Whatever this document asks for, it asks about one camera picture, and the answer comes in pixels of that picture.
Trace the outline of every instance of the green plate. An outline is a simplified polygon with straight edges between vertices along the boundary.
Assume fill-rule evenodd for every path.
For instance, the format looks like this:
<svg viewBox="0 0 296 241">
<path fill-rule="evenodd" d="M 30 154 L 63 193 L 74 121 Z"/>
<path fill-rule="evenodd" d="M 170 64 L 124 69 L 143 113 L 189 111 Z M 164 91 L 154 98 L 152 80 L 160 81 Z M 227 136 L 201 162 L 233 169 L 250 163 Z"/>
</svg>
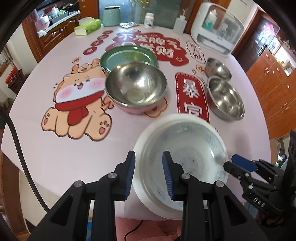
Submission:
<svg viewBox="0 0 296 241">
<path fill-rule="evenodd" d="M 110 73 L 118 65 L 138 61 L 158 66 L 157 57 L 151 50 L 140 46 L 125 45 L 104 53 L 101 57 L 101 67 Z"/>
</svg>

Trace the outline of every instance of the transparent cabinet door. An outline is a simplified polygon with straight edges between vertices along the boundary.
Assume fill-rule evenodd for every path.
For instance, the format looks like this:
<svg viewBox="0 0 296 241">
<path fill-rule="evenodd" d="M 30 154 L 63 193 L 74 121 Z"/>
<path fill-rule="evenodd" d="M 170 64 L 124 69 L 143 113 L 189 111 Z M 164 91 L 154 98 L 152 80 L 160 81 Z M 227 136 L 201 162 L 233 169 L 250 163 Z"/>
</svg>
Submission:
<svg viewBox="0 0 296 241">
<path fill-rule="evenodd" d="M 186 20 L 191 15 L 195 0 L 99 0 L 99 14 L 105 7 L 120 6 L 121 22 L 143 23 L 147 12 L 154 13 L 154 25 L 173 28 L 179 10 L 184 9 Z"/>
</svg>

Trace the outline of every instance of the stainless steel bowl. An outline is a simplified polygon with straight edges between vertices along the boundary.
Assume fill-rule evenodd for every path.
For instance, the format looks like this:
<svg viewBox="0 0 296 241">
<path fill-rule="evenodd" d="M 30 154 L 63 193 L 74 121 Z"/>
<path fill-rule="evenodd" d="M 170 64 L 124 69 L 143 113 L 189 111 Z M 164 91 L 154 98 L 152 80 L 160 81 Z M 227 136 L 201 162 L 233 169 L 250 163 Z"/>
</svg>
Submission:
<svg viewBox="0 0 296 241">
<path fill-rule="evenodd" d="M 241 120 L 244 117 L 244 103 L 236 89 L 218 76 L 211 76 L 207 82 L 207 103 L 221 119 Z"/>
<path fill-rule="evenodd" d="M 227 81 L 232 77 L 229 69 L 222 62 L 214 58 L 208 58 L 205 65 L 205 74 L 207 77 L 217 75 Z"/>
<path fill-rule="evenodd" d="M 141 114 L 153 109 L 167 90 L 165 75 L 146 62 L 117 66 L 106 79 L 106 92 L 122 110 Z"/>
</svg>

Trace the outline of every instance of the pink fabric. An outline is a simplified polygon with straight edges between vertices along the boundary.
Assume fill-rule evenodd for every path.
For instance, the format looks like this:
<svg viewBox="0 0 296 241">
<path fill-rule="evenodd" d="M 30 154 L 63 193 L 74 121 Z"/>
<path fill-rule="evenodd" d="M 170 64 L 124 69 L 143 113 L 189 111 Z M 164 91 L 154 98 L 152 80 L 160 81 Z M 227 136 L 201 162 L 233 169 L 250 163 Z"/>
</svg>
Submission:
<svg viewBox="0 0 296 241">
<path fill-rule="evenodd" d="M 118 241 L 138 226 L 140 220 L 115 218 Z M 127 236 L 127 241 L 174 241 L 181 233 L 182 220 L 146 221 Z"/>
</svg>

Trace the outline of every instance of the white plastic bottle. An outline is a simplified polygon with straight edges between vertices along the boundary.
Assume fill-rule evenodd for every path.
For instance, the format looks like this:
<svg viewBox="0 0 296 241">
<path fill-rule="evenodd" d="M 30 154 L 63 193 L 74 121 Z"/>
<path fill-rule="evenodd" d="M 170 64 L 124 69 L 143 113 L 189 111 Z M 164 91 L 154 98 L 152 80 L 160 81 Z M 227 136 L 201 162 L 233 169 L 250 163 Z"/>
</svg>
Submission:
<svg viewBox="0 0 296 241">
<path fill-rule="evenodd" d="M 154 22 L 154 13 L 147 12 L 144 19 L 144 28 L 152 28 Z"/>
<path fill-rule="evenodd" d="M 211 31 L 213 29 L 213 26 L 216 23 L 216 20 L 217 20 L 217 11 L 216 11 L 216 9 L 214 9 L 214 10 L 210 11 L 207 18 L 205 19 L 205 21 L 202 25 L 203 28 Z"/>
<path fill-rule="evenodd" d="M 176 34 L 183 34 L 187 21 L 185 20 L 185 10 L 183 14 L 176 18 L 176 22 L 173 28 L 173 32 Z"/>
</svg>

